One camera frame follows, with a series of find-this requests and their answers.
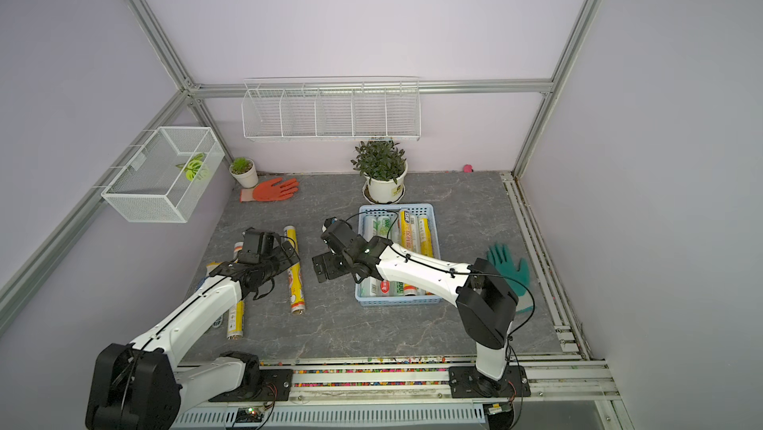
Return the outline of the yellow red plastic wrap roll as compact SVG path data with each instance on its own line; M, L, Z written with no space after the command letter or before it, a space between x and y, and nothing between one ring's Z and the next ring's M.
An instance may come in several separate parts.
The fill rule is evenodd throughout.
M291 242L294 251L297 252L299 247L297 242L296 228L293 225L286 225L286 227L284 227L284 234ZM302 315L306 310L306 302L301 277L301 267L299 263L296 263L289 268L288 281L290 312L293 315Z

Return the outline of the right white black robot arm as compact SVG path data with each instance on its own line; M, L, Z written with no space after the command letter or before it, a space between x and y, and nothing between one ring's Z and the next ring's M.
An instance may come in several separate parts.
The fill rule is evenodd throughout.
M329 250L312 258L318 281L351 275L358 284L371 279L401 281L454 306L466 334L475 342L473 366L448 370L453 398L506 398L532 395L527 373L510 363L511 334L520 304L508 280L487 260L452 263L410 251L391 240L363 238L331 217L321 239Z

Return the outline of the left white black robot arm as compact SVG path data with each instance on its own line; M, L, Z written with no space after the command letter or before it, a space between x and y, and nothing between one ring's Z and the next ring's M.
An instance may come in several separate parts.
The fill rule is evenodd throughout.
M181 372L192 346L224 312L298 264L292 239L247 229L236 258L214 268L167 318L95 361L85 414L89 429L168 429L179 414L222 394L273 398L254 354L228 352Z

